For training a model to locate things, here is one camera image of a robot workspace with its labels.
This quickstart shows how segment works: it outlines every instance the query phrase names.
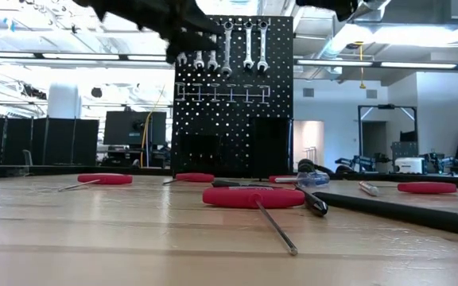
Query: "screwdriver shaft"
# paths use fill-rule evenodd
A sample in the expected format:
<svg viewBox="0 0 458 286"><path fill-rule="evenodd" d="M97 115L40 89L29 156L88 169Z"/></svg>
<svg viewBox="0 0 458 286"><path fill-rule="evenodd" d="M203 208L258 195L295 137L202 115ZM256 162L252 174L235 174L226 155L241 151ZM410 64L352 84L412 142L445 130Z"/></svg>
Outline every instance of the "screwdriver shaft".
<svg viewBox="0 0 458 286"><path fill-rule="evenodd" d="M170 181L167 181L167 182L164 182L162 183L162 186L165 186L167 184L171 184L171 183L174 183L174 182L177 182L178 180L170 180Z"/></svg>
<svg viewBox="0 0 458 286"><path fill-rule="evenodd" d="M97 183L97 182L99 182L99 180L92 180L92 181L81 183L81 184L75 184L75 185L72 185L72 186L62 187L62 188L58 189L57 191L72 190L72 189L74 189L76 187L80 187L80 186L87 185L87 184L94 184L94 183Z"/></svg>
<svg viewBox="0 0 458 286"><path fill-rule="evenodd" d="M256 200L255 203L257 203L259 210L261 210L262 214L266 217L266 219L268 219L268 221L271 223L274 229L278 232L278 234L280 234L281 238L284 240L287 247L289 248L289 254L291 254L292 256L296 256L298 254L298 249L296 248L294 243L291 242L287 234L285 234L284 230L282 230L282 228L274 221L274 218L272 218L271 215L266 210L266 208L262 206L261 202Z"/></svg>

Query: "fluorescent light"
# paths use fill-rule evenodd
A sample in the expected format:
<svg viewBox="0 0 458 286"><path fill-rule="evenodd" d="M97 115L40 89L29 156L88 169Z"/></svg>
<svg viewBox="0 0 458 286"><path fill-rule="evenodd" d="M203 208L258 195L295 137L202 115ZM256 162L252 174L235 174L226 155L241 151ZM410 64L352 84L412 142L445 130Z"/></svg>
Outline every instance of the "fluorescent light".
<svg viewBox="0 0 458 286"><path fill-rule="evenodd" d="M6 100L0 100L0 104L3 104L3 105L28 105L29 103L23 102L23 101L6 101Z"/></svg>
<svg viewBox="0 0 458 286"><path fill-rule="evenodd" d="M325 67L370 67L373 63L358 60L297 60L297 64Z"/></svg>
<svg viewBox="0 0 458 286"><path fill-rule="evenodd" d="M128 56L128 60L165 61L165 56Z"/></svg>
<svg viewBox="0 0 458 286"><path fill-rule="evenodd" d="M46 59L64 59L64 60L119 60L118 55L97 55L97 54L43 54Z"/></svg>
<svg viewBox="0 0 458 286"><path fill-rule="evenodd" d="M34 58L35 55L30 52L0 52L0 57Z"/></svg>
<svg viewBox="0 0 458 286"><path fill-rule="evenodd" d="M427 63L394 63L394 62L382 62L382 68L439 68L439 69L451 69L455 68L456 64L427 64Z"/></svg>

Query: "black handle tool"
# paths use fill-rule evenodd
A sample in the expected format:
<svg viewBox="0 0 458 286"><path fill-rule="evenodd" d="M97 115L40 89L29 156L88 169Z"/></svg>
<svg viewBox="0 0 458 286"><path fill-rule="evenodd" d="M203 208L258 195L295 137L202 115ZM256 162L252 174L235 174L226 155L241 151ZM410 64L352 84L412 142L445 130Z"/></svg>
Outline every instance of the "black handle tool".
<svg viewBox="0 0 458 286"><path fill-rule="evenodd" d="M213 187L270 187L266 185L260 184L241 184L231 181L224 181L224 180L214 180L212 182Z"/></svg>
<svg viewBox="0 0 458 286"><path fill-rule="evenodd" d="M323 200L316 197L314 194L306 191L298 184L294 184L294 187L305 193L305 206L316 216L324 217L328 213L328 205Z"/></svg>

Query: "table surface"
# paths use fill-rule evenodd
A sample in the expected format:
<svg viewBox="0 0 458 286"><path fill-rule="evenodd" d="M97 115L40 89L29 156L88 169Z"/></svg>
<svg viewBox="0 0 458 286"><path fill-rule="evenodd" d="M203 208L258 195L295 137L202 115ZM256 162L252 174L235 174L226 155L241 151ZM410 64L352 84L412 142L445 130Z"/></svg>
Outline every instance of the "table surface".
<svg viewBox="0 0 458 286"><path fill-rule="evenodd" d="M373 197L364 191L360 191L358 182L341 180L332 181L332 183L330 183L329 188L319 188L316 191L458 213L458 191L452 194L419 195L398 191L398 183L368 181L368 183L375 185L379 189L379 196Z"/></svg>
<svg viewBox="0 0 458 286"><path fill-rule="evenodd" d="M291 257L259 211L206 206L209 184L166 180L57 192L76 176L0 179L0 286L458 285L458 234L335 207L325 218L270 210L297 245ZM355 189L332 181L328 191Z"/></svg>

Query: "hanging wrench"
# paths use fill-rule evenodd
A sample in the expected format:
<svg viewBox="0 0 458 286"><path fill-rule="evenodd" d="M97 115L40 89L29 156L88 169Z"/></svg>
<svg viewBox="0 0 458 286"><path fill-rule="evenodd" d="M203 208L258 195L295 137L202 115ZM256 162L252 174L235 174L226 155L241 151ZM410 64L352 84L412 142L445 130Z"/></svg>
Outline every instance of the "hanging wrench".
<svg viewBox="0 0 458 286"><path fill-rule="evenodd" d="M226 49L224 53L224 60L223 60L223 67L222 67L222 73L224 75L227 75L227 77L231 76L232 70L231 70L231 34L232 34L232 28L233 24L230 21L227 21L223 24L223 28L226 30Z"/></svg>
<svg viewBox="0 0 458 286"><path fill-rule="evenodd" d="M212 35L212 41L216 43L216 35ZM217 68L219 68L219 64L216 62L216 51L211 51L210 60L208 61L208 69L211 72L214 72Z"/></svg>
<svg viewBox="0 0 458 286"><path fill-rule="evenodd" d="M252 61L252 27L254 25L251 21L248 21L244 25L246 30L246 58L243 61L243 67L247 70L251 70L254 66L254 61Z"/></svg>
<svg viewBox="0 0 458 286"><path fill-rule="evenodd" d="M204 61L203 61L203 52L197 51L197 58L194 60L194 67L198 70L202 70L204 68Z"/></svg>
<svg viewBox="0 0 458 286"><path fill-rule="evenodd" d="M181 52L177 59L180 66L187 63L187 56L184 54L184 52Z"/></svg>
<svg viewBox="0 0 458 286"><path fill-rule="evenodd" d="M261 30L261 58L258 62L258 70L260 72L266 72L270 67L266 62L266 30L268 29L268 22L261 21L261 23L259 23L259 28Z"/></svg>

